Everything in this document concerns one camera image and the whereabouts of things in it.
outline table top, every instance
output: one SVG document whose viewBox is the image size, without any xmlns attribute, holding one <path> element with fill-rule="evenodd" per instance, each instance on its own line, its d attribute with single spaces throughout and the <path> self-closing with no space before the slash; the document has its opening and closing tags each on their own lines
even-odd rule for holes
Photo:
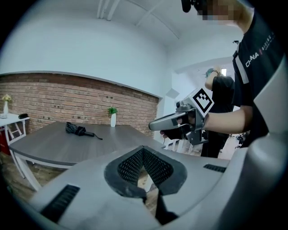
<svg viewBox="0 0 288 230">
<path fill-rule="evenodd" d="M 14 142 L 9 148 L 41 162 L 72 166 L 87 159 L 134 146 L 165 147 L 129 125 L 117 125 L 114 128 L 98 124 L 77 125 L 85 127 L 87 132 L 95 133 L 103 140 L 66 133 L 66 123 L 54 122 Z"/>
<path fill-rule="evenodd" d="M 17 114 L 8 113 L 7 114 L 7 118 L 5 118 L 5 119 L 0 118 L 0 127 L 8 125 L 8 124 L 13 124 L 13 123 L 16 123 L 16 122 L 19 122 L 19 121 L 30 119 L 29 117 L 26 117 L 26 118 L 23 118 L 23 119 L 19 119 L 18 117 L 19 117 L 19 115 L 17 115 Z"/>
</svg>

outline another person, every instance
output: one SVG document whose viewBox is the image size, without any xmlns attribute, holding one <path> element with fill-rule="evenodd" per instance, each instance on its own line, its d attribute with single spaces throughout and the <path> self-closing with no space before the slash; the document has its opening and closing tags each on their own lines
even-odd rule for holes
<svg viewBox="0 0 288 230">
<path fill-rule="evenodd" d="M 205 87 L 213 92 L 213 107 L 211 113 L 228 113 L 232 112 L 232 105 L 235 82 L 231 77 L 225 77 L 221 74 L 220 68 L 209 69 L 206 73 Z M 224 147 L 229 134 L 206 131 L 209 142 L 203 144 L 201 156 L 218 158 L 220 150 Z"/>
<path fill-rule="evenodd" d="M 250 130 L 242 145 L 247 147 L 252 141 L 268 133 L 265 121 L 253 100 L 277 70 L 284 57 L 284 51 L 257 11 L 249 9 L 237 0 L 205 2 L 207 4 L 197 9 L 198 14 L 206 14 L 203 15 L 204 20 L 220 20 L 224 24 L 237 26 L 244 36 L 233 55 L 233 104 L 240 109 L 230 113 L 208 113 L 203 128 L 219 133 L 243 133 Z"/>
</svg>

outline potted plant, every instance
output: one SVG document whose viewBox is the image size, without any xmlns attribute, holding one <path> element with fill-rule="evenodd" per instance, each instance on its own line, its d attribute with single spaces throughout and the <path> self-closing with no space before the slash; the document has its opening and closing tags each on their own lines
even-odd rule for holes
<svg viewBox="0 0 288 230">
<path fill-rule="evenodd" d="M 4 101 L 4 108 L 3 108 L 3 113 L 5 115 L 8 114 L 8 102 L 11 102 L 12 101 L 12 98 L 10 95 L 8 94 L 5 94 L 3 97 L 2 97 L 2 100 Z"/>
<path fill-rule="evenodd" d="M 111 114 L 111 127 L 116 125 L 116 113 L 118 112 L 115 107 L 108 108 L 109 113 Z"/>
</svg>

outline floor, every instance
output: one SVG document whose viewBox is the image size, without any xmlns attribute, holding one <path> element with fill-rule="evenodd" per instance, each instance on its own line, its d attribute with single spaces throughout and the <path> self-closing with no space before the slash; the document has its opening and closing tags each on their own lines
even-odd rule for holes
<svg viewBox="0 0 288 230">
<path fill-rule="evenodd" d="M 238 141 L 231 137 L 227 140 L 222 153 L 219 154 L 219 158 L 221 159 L 231 159 L 235 147 L 238 145 Z M 202 149 L 201 145 L 193 146 L 191 153 L 189 153 L 189 147 L 190 143 L 185 142 L 183 144 L 183 148 L 180 151 L 183 154 L 190 154 L 195 156 L 200 156 L 200 152 Z M 12 160 L 12 157 L 9 155 L 6 155 L 2 152 L 0 152 L 0 159 L 2 161 L 1 165 L 1 171 L 3 173 L 3 176 L 5 180 L 7 181 L 8 189 L 16 196 L 21 198 L 22 200 L 28 202 L 29 199 L 34 195 L 35 191 L 33 190 L 32 186 L 29 184 L 29 182 L 26 179 L 23 179 L 19 172 L 17 171 L 17 168 Z M 44 186 L 49 181 L 53 180 L 55 177 L 57 177 L 59 174 L 63 173 L 66 169 L 60 169 L 60 168 L 52 168 L 52 167 L 46 167 L 39 164 L 33 164 L 31 162 L 28 162 L 29 168 L 33 172 L 35 178 L 38 180 L 38 182 Z M 147 180 L 147 173 L 145 170 L 142 170 L 138 186 L 144 188 L 144 185 Z M 152 185 L 150 191 L 147 193 L 147 201 L 146 201 L 146 207 L 147 209 L 152 213 L 152 215 L 155 215 L 156 212 L 156 204 L 157 204 L 157 197 L 158 197 L 158 189 L 155 185 Z"/>
</svg>

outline white wall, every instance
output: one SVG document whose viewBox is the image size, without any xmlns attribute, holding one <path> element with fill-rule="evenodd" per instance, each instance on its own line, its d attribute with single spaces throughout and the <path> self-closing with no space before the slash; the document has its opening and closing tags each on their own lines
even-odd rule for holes
<svg viewBox="0 0 288 230">
<path fill-rule="evenodd" d="M 186 74 L 173 74 L 172 76 L 173 89 L 179 92 L 176 101 L 183 100 L 189 93 L 197 88 L 197 85 L 192 81 L 192 78 Z"/>
<path fill-rule="evenodd" d="M 92 16 L 66 7 L 55 10 L 55 0 L 44 2 L 45 7 L 38 4 L 6 41 L 0 74 L 72 73 L 164 96 L 164 46 L 135 26 L 97 20 L 95 9 Z"/>
<path fill-rule="evenodd" d="M 237 47 L 233 41 L 241 41 L 242 37 L 241 30 L 231 26 L 193 29 L 169 47 L 168 65 L 177 71 L 196 63 L 232 57 Z"/>
<path fill-rule="evenodd" d="M 210 98 L 212 98 L 212 91 L 206 89 L 205 87 L 205 81 L 206 78 L 203 75 L 195 75 L 195 76 L 190 76 L 191 81 L 193 82 L 193 84 L 195 85 L 196 88 L 203 88 L 205 90 L 205 92 L 208 94 L 208 96 Z"/>
</svg>

